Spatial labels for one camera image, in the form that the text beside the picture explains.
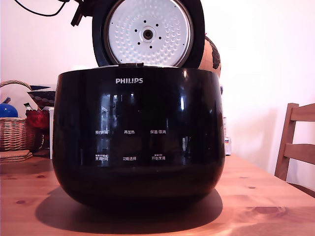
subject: wooden chair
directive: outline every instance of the wooden chair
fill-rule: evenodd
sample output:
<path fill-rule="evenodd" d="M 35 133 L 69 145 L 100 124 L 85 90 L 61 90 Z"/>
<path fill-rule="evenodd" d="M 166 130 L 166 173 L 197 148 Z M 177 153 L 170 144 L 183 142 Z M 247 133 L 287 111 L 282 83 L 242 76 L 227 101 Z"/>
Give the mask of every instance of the wooden chair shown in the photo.
<path fill-rule="evenodd" d="M 299 104 L 287 105 L 280 150 L 277 160 L 275 176 L 286 181 L 290 158 L 315 165 L 315 145 L 292 144 L 297 121 L 315 122 L 315 103 L 299 107 Z M 292 186 L 315 198 L 315 192 L 298 184 Z"/>

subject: wooden table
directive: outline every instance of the wooden table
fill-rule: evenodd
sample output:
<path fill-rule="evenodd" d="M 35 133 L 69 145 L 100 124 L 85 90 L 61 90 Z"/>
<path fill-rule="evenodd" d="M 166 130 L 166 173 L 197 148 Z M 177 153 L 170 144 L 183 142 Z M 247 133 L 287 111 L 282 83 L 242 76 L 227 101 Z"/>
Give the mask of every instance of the wooden table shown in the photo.
<path fill-rule="evenodd" d="M 192 209 L 118 216 L 72 200 L 51 160 L 1 165 L 1 235 L 314 236 L 315 199 L 236 156 Z"/>

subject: inner lid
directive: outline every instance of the inner lid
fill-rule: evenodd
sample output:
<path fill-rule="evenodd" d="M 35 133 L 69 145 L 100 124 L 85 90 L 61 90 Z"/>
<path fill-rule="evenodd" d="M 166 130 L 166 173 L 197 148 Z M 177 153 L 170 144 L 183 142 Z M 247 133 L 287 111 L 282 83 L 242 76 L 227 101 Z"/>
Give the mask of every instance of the inner lid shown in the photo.
<path fill-rule="evenodd" d="M 114 63 L 181 66 L 192 47 L 193 28 L 179 0 L 120 0 L 104 34 Z"/>

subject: rice cooker lid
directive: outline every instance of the rice cooker lid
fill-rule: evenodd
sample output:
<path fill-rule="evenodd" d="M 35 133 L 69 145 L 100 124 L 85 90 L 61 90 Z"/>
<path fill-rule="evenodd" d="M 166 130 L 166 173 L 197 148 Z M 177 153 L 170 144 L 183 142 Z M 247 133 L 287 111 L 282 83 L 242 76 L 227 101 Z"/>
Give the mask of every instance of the rice cooker lid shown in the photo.
<path fill-rule="evenodd" d="M 199 0 L 99 2 L 93 15 L 94 53 L 99 66 L 143 62 L 199 67 L 205 35 Z"/>

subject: black cable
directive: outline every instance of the black cable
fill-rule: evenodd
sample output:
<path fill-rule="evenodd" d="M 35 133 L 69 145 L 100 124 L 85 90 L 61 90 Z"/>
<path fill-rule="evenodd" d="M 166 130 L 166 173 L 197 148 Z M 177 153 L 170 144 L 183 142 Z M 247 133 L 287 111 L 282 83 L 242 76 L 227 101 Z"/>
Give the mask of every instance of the black cable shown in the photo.
<path fill-rule="evenodd" d="M 41 14 L 41 13 L 38 13 L 38 12 L 35 12 L 35 11 L 32 11 L 32 10 L 29 10 L 28 8 L 24 7 L 22 4 L 20 4 L 17 0 L 14 0 L 17 4 L 19 4 L 21 7 L 23 7 L 26 11 L 29 11 L 35 15 L 39 15 L 39 16 L 46 16 L 46 17 L 50 17 L 50 16 L 56 16 L 59 14 L 59 12 L 62 10 L 62 8 L 64 7 L 64 5 L 67 3 L 66 1 L 63 2 L 63 4 L 61 5 L 61 7 L 59 8 L 59 10 L 54 13 L 54 14 L 51 14 L 51 15 L 46 15 L 46 14 Z"/>

